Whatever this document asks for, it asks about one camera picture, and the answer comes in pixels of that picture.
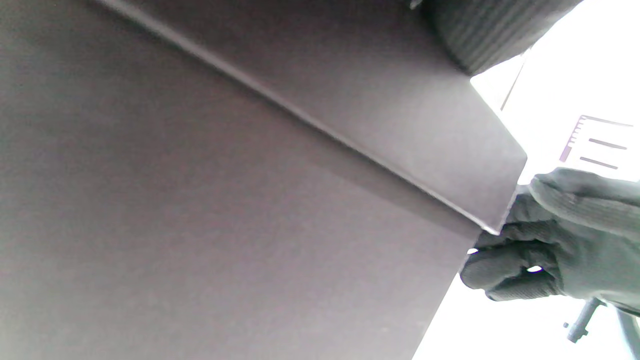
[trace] gray cardboard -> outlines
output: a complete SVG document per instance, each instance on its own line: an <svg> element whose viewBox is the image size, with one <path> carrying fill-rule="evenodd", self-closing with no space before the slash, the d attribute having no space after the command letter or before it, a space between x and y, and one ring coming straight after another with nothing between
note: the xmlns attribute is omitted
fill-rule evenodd
<svg viewBox="0 0 640 360"><path fill-rule="evenodd" d="M524 151L400 1L99 1L499 232Z"/></svg>
<svg viewBox="0 0 640 360"><path fill-rule="evenodd" d="M3 0L3 360L409 360L479 228L73 0Z"/></svg>

